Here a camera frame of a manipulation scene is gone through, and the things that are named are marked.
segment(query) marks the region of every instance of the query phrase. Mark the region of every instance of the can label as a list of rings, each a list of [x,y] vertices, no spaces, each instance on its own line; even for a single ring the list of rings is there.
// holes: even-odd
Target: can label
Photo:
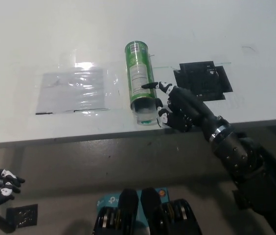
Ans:
[[[140,97],[155,98],[153,90],[141,88],[154,81],[148,46],[143,42],[131,42],[126,46],[125,54],[130,103]]]

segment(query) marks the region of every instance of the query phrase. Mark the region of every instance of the white table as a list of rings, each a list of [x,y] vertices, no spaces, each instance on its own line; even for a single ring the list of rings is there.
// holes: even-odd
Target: white table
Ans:
[[[276,0],[0,0],[0,147],[161,131],[136,124],[125,74],[116,108],[35,115],[43,74],[64,55],[125,65],[133,40],[154,54],[158,81],[174,81],[179,63],[223,65],[234,92],[208,107],[232,123],[276,124]]]

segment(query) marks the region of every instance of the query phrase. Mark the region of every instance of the robotic finger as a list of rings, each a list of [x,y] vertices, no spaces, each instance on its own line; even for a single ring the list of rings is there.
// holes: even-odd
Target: robotic finger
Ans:
[[[169,100],[168,108],[164,108],[160,99],[156,99],[156,107],[159,114],[159,125],[161,127],[169,126],[180,132],[187,132],[192,127],[190,119],[186,118]]]

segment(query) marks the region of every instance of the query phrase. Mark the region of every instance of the gray floor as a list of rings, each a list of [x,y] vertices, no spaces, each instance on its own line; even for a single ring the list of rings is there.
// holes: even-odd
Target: gray floor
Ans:
[[[247,130],[276,156],[276,128]],[[201,133],[0,149],[0,168],[26,178],[22,194],[0,207],[39,205],[38,226],[16,235],[90,234],[96,202],[124,187],[168,187],[191,204],[204,235],[271,235],[261,216],[239,211],[235,189]]]

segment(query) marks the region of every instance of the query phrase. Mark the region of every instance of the plastic sheet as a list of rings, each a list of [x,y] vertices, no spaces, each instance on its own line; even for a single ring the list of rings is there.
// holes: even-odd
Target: plastic sheet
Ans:
[[[92,62],[59,64],[43,74],[36,114],[58,114],[119,108],[115,65]]]

